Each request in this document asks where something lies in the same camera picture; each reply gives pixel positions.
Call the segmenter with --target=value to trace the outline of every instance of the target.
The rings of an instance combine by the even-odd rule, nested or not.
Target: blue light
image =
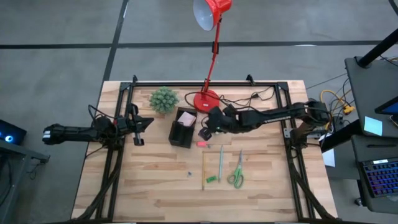
[[[14,138],[12,136],[7,136],[5,138],[6,142],[12,142],[12,140],[14,140]]]

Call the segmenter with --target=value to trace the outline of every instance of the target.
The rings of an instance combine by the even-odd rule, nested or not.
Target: pen holder
[[[198,112],[195,109],[178,108],[177,115],[175,116],[175,121],[173,121],[172,128],[170,130],[169,141],[170,144],[173,146],[186,147],[190,149],[196,120],[190,127],[186,127],[183,124],[177,122],[184,112],[190,113],[197,118]]]

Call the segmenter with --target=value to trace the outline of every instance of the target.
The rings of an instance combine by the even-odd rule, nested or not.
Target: lamp shade
[[[221,14],[231,8],[232,0],[193,0],[193,14],[199,26],[210,31],[221,19]]]

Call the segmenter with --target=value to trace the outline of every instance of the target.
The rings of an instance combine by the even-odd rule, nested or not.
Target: red desk lamp
[[[216,40],[213,42],[213,58],[209,74],[207,76],[205,86],[201,91],[195,94],[193,99],[193,105],[201,112],[208,113],[209,110],[220,104],[218,95],[208,88],[214,62],[218,55],[218,36],[220,34],[221,14],[228,11],[231,8],[231,5],[232,0],[193,0],[193,13],[199,26],[206,31],[210,31],[215,25],[217,25]]]

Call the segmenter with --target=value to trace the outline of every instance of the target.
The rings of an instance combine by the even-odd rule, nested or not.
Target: lamp arm
[[[216,39],[213,42],[213,57],[211,58],[211,65],[210,65],[210,70],[209,74],[207,75],[205,87],[202,92],[207,92],[209,88],[209,83],[210,83],[210,78],[211,78],[211,73],[213,71],[214,63],[216,61],[217,55],[218,55],[218,39],[220,36],[220,26],[221,26],[221,19],[217,22],[217,29],[216,29]]]

